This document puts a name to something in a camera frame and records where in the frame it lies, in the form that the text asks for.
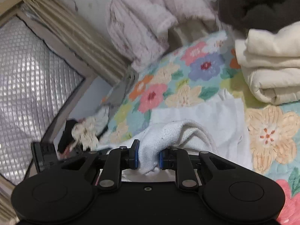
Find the yellow flower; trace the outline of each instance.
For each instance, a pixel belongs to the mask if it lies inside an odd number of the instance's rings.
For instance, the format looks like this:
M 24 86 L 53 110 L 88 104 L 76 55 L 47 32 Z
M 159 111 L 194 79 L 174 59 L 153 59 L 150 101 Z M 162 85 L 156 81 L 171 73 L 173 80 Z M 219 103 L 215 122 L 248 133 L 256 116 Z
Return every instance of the yellow flower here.
M 189 85 L 183 85 L 176 94 L 170 95 L 165 100 L 168 107 L 191 107 L 204 100 L 198 96 L 201 93 L 202 86 L 195 86 L 193 89 Z
M 274 160 L 287 164 L 295 159 L 297 147 L 292 137 L 300 127 L 296 113 L 283 114 L 280 107 L 267 106 L 263 110 L 247 109 L 245 120 L 257 173 L 266 173 Z
M 126 119 L 127 114 L 128 114 L 128 112 L 130 111 L 130 109 L 131 109 L 131 104 L 130 104 L 130 103 L 123 104 L 123 105 L 119 108 L 118 112 L 117 112 L 117 113 L 115 114 L 115 116 L 114 116 L 114 119 L 115 119 L 117 125 L 118 125 L 119 123 L 123 122 L 123 121 Z
M 119 123 L 115 132 L 110 134 L 109 140 L 112 144 L 118 144 L 122 142 L 122 137 L 128 131 L 128 125 L 126 119 Z
M 172 80 L 172 73 L 175 73 L 180 68 L 180 65 L 170 62 L 165 67 L 160 68 L 154 78 L 150 81 L 151 85 L 165 84 L 168 85 Z
M 235 98 L 242 98 L 246 108 L 265 107 L 266 103 L 258 101 L 251 93 L 247 83 L 244 80 L 242 72 L 238 72 L 231 79 L 222 80 L 220 88 L 226 88 Z

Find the screw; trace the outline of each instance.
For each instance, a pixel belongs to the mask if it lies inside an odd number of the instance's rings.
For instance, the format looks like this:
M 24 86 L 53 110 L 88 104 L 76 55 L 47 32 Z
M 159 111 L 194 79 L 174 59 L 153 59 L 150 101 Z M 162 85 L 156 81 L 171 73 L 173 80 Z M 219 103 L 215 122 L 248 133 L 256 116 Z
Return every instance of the screw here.
M 100 181 L 99 185 L 103 188 L 109 188 L 112 187 L 115 184 L 114 181 L 110 180 L 110 179 L 105 179 Z
M 182 185 L 183 185 L 184 187 L 191 188 L 191 187 L 196 186 L 197 183 L 196 183 L 194 180 L 188 179 L 188 180 L 184 180 L 184 181 L 182 182 Z

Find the orange flower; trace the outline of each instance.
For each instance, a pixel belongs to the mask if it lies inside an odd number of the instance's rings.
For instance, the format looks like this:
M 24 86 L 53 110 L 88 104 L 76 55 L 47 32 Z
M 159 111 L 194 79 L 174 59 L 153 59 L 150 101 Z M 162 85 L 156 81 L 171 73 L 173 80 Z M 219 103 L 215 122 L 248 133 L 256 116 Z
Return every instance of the orange flower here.
M 240 69 L 241 66 L 238 64 L 238 61 L 236 59 L 236 51 L 235 49 L 231 49 L 231 54 L 234 56 L 234 58 L 230 62 L 230 67 L 233 69 Z
M 139 81 L 135 87 L 133 92 L 130 93 L 129 99 L 134 101 L 139 95 L 143 94 L 146 85 L 153 79 L 153 75 L 146 75 L 141 81 Z

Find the white fabric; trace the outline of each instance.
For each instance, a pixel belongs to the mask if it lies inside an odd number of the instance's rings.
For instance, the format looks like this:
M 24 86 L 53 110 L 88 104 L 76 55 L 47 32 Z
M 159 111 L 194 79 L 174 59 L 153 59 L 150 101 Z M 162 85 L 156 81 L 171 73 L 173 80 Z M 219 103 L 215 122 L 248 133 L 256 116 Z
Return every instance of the white fabric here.
M 124 181 L 173 181 L 173 171 L 157 166 L 159 152 L 171 146 L 192 155 L 206 150 L 252 169 L 244 105 L 226 90 L 193 107 L 153 109 L 149 127 L 119 145 L 130 148 L 134 139 L 140 140 L 139 168 L 123 171 Z
M 269 57 L 300 57 L 299 35 L 300 22 L 282 28 L 277 34 L 265 30 L 250 29 L 246 46 L 248 52 L 256 55 Z
M 265 55 L 273 50 L 274 55 L 278 55 L 281 51 L 281 49 L 279 49 L 281 43 L 278 40 L 279 38 L 284 38 L 282 47 L 286 49 L 286 52 L 282 51 L 281 53 L 287 55 L 289 52 L 290 55 L 296 55 L 296 50 L 298 50 L 297 45 L 292 46 L 290 49 L 283 45 L 287 43 L 286 37 L 290 34 L 292 28 L 293 27 L 286 27 L 286 31 L 284 29 L 280 30 L 279 35 L 270 35 L 269 32 L 263 31 L 260 35 L 267 34 L 268 36 L 264 37 L 265 40 L 263 40 L 262 37 L 258 37 L 257 40 L 260 40 L 262 43 L 258 43 L 256 47 L 253 36 L 257 35 L 259 33 L 258 31 L 254 33 L 253 31 L 251 33 L 249 32 L 251 38 L 248 38 L 247 42 L 242 34 L 234 31 L 235 53 L 238 64 L 241 65 L 245 81 L 251 92 L 259 101 L 279 105 L 300 100 L 299 57 L 261 56 L 250 53 L 247 48 L 247 46 L 250 46 L 251 51 L 264 53 Z
M 94 116 L 86 118 L 81 123 L 74 125 L 72 129 L 72 136 L 75 140 L 75 145 L 81 143 L 83 150 L 90 148 L 91 151 L 97 149 L 99 135 L 108 123 L 109 107 L 103 106 Z
M 168 29 L 186 19 L 217 30 L 212 0 L 112 0 L 106 27 L 118 51 L 141 72 L 168 49 Z

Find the floral quilt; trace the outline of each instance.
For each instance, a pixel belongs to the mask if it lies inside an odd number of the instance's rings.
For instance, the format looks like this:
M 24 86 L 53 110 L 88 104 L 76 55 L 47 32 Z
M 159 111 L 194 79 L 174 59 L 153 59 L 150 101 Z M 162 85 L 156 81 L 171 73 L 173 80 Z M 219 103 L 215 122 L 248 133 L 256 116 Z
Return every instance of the floral quilt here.
M 256 100 L 225 31 L 176 50 L 141 73 L 109 122 L 108 141 L 121 143 L 143 131 L 154 108 L 193 106 L 224 88 L 244 102 L 253 170 L 275 180 L 285 192 L 278 221 L 299 225 L 300 102 L 272 106 Z

